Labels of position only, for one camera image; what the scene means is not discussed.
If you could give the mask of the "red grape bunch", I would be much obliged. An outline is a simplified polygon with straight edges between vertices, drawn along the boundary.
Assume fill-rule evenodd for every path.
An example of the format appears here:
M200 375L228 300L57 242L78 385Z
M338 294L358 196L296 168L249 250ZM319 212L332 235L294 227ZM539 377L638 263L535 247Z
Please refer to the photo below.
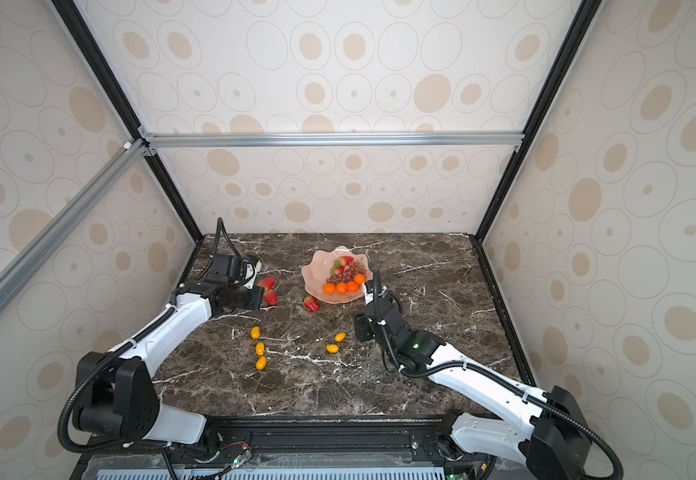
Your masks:
M334 285L337 285L339 283L349 283L354 280L354 277L357 274L363 274L364 276L366 276L368 272L367 265L358 261L354 261L352 264L345 267L341 275L332 275L331 270L326 282L332 283Z

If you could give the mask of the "pink wavy fruit bowl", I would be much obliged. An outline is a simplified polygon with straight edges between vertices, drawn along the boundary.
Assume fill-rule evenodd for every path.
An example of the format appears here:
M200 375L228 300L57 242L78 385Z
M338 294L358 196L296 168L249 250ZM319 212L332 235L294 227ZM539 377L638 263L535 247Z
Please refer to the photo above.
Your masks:
M369 257L345 246L317 250L301 269L306 292L327 304L345 304L364 296L364 284L373 278Z

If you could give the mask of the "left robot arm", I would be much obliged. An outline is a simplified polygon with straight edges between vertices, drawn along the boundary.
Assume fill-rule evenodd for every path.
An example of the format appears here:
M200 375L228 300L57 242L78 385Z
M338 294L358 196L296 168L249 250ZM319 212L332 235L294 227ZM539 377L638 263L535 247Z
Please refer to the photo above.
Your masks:
M90 352L77 365L76 384L57 424L60 446L71 453L138 442L185 446L201 460L221 449L222 436L206 416L163 403L153 377L196 329L239 310L260 308L264 288L256 255L214 251L195 280L180 283L145 327L106 352ZM76 429L100 437L97 446L72 439Z

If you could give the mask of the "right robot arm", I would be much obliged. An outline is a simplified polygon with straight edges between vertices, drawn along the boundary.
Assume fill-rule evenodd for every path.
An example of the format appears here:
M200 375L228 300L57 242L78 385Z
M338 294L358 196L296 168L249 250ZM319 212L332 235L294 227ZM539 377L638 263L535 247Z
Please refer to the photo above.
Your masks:
M394 369L408 379L428 379L450 388L493 413L485 419L450 412L442 423L445 457L486 454L524 465L537 479L588 479L585 469L597 446L621 479L624 465L615 450L588 424L566 389L545 391L512 380L460 352L402 317L397 296L375 274L361 285L363 313L355 318L357 338L376 341Z

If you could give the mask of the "yellow kumquat left bottom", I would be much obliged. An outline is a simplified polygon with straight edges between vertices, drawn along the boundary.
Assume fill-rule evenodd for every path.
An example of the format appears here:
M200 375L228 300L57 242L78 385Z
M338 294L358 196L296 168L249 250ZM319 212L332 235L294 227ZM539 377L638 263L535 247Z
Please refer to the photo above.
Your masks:
M255 364L257 370L263 370L267 366L267 358L265 356L260 356Z

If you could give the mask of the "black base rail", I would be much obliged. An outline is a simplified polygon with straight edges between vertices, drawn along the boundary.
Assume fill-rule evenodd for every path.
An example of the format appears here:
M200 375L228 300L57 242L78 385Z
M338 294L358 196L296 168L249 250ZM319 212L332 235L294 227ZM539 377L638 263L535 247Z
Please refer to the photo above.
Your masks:
M548 414L532 418L524 435L497 419L451 410L444 415L402 417L231 418L212 417L196 445L175 441L113 441L94 438L81 454L164 452L169 463L223 469L236 457L266 454L397 454L414 464L428 463L447 472L482 479L497 460L528 468L537 479L580 479L591 441L576 427Z

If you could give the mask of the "horizontal aluminium frame bar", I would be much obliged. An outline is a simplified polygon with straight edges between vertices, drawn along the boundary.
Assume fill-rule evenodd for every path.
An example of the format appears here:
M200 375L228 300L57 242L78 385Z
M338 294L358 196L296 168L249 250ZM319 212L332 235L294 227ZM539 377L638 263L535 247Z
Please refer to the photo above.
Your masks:
M256 134L156 134L146 132L139 141L153 148L299 148L299 147L425 147L520 146L520 131L447 132L345 132Z

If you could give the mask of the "diagonal aluminium frame bar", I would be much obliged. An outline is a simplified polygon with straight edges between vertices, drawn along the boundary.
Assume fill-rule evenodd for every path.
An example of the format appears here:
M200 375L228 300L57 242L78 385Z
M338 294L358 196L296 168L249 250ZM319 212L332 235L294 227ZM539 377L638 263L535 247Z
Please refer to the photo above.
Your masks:
M131 140L0 273L0 314L144 152L142 139Z

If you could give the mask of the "left black frame post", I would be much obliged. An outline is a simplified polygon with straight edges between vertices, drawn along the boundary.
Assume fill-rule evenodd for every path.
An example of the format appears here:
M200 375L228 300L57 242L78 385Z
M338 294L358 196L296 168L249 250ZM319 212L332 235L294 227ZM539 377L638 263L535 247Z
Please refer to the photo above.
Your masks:
M196 244L199 244L204 235L198 223L193 214L189 211L187 203L178 191L164 162L155 148L151 147L150 142L146 139L146 129L143 127L122 85L111 69L105 54L100 49L98 42L95 40L86 21L83 19L82 12L74 1L52 0L51 4L81 52L86 64L102 87L102 90L127 132L135 140L142 140L144 142L147 147L147 153L145 154L146 163L189 236Z

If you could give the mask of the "black frame post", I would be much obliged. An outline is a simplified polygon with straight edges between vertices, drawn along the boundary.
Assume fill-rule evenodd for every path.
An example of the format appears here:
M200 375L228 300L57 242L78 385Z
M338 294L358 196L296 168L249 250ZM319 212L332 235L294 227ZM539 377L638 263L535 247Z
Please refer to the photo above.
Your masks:
M204 235L198 223L193 214L189 211L187 203L178 191L164 162L155 148L151 147L150 142L146 139L146 129L143 127L122 85L111 69L105 54L100 49L98 42L95 40L86 21L83 19L82 12L74 1L52 0L51 4L81 52L86 64L102 87L102 90L127 132L135 140L142 140L144 142L147 147L147 153L145 154L146 163L189 236L196 244L199 244Z
M522 143L512 154L481 224L477 232L471 236L474 247L484 244L602 4L602 0L584 0L580 3L530 113L523 130Z

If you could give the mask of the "right black frame post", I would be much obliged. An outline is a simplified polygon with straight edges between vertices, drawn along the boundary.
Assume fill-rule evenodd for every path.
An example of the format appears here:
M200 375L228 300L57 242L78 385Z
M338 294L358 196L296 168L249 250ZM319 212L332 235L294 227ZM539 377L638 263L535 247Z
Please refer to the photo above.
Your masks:
M584 0L580 3L530 113L523 130L522 143L512 154L481 224L477 232L471 236L474 247L484 244L602 4L602 0Z

